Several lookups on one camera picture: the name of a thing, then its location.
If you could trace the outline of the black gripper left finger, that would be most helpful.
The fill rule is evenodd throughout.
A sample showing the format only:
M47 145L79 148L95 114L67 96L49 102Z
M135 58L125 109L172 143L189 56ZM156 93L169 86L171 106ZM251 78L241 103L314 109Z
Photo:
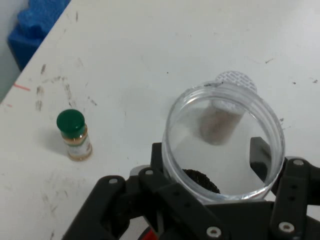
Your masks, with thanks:
M66 240L118 240L144 217L161 240L228 240L226 226L179 183L164 175L162 144L150 166L128 179L102 177L64 234Z

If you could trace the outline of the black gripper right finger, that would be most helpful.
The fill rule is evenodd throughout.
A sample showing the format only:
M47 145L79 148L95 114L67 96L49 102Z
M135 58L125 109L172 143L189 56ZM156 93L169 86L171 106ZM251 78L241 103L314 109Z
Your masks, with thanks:
M320 204L320 169L301 157L286 157L271 188L269 225L255 227L251 240L318 240L320 222L307 215L309 205Z

